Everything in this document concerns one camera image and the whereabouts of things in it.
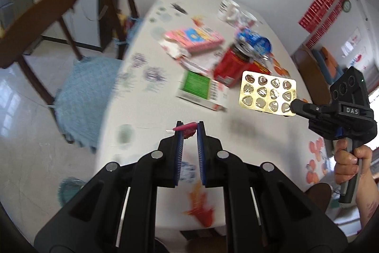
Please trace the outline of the person's right hand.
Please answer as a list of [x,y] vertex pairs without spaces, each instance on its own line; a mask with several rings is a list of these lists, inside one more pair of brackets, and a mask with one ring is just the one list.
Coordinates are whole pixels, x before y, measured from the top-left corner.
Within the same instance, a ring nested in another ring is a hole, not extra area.
[[347,151],[347,139],[340,139],[335,145],[334,167],[335,182],[342,184],[351,180],[358,175],[358,162],[362,163],[360,172],[360,181],[368,184],[373,181],[370,170],[373,151],[366,145],[360,146],[353,150],[352,153]]

